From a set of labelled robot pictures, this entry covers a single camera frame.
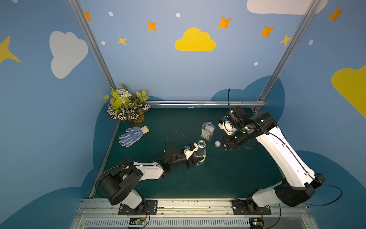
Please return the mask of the round clear bottle green label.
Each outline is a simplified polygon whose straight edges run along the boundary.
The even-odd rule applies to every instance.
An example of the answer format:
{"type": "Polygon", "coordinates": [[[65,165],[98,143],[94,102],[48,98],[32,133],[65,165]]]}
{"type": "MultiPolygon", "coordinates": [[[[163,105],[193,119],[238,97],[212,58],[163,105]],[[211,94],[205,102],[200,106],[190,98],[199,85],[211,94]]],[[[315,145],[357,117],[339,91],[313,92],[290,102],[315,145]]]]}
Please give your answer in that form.
{"type": "Polygon", "coordinates": [[[206,152],[206,142],[204,140],[199,140],[197,143],[198,150],[194,152],[195,158],[201,158],[200,161],[196,163],[197,166],[200,166],[204,163],[207,152],[206,152]]]}

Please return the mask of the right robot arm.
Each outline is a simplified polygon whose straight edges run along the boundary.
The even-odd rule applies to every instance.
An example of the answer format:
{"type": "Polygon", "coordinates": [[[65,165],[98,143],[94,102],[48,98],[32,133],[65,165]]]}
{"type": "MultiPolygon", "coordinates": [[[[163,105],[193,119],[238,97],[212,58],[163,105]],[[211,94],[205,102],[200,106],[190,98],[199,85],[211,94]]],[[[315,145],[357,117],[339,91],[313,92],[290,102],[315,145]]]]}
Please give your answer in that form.
{"type": "Polygon", "coordinates": [[[269,113],[250,116],[237,106],[219,120],[218,126],[226,132],[224,149],[234,150],[254,139],[267,150],[282,172],[281,182],[257,190],[246,198],[251,213],[271,204],[295,207],[309,200],[315,189],[326,181],[323,174],[315,173],[292,149],[269,113]]]}

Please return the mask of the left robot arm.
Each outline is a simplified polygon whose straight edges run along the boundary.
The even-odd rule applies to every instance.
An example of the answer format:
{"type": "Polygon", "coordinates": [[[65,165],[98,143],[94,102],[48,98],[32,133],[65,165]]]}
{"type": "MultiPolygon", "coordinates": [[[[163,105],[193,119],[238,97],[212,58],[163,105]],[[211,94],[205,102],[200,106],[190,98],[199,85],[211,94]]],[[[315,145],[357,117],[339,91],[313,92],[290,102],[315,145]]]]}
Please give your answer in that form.
{"type": "Polygon", "coordinates": [[[120,205],[121,215],[153,214],[149,201],[137,190],[140,181],[159,180],[170,174],[173,167],[185,165],[188,169],[204,160],[196,156],[199,147],[196,143],[188,144],[183,149],[171,147],[162,157],[152,163],[138,163],[126,158],[117,166],[105,171],[96,181],[95,189],[101,188],[111,205],[120,205]]]}

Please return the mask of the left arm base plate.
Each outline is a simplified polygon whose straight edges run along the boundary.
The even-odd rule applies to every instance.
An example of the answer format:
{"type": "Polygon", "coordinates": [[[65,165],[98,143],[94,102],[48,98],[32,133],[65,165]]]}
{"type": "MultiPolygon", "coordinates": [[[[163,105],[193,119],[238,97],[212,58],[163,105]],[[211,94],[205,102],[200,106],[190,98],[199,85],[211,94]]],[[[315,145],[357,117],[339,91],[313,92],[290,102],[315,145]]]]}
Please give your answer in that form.
{"type": "Polygon", "coordinates": [[[118,215],[132,216],[149,214],[156,215],[158,209],[158,200],[143,200],[136,208],[130,208],[128,205],[120,204],[118,215]]]}

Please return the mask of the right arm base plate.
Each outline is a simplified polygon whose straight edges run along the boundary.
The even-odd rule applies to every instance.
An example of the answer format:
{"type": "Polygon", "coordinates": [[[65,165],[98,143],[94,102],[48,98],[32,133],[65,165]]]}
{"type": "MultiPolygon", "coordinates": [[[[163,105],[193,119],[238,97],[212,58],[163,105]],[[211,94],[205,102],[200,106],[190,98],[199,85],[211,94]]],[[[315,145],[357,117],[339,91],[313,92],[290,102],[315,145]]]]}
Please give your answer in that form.
{"type": "Polygon", "coordinates": [[[271,209],[267,205],[258,207],[253,201],[235,198],[232,201],[232,209],[235,215],[271,215],[271,209]]]}

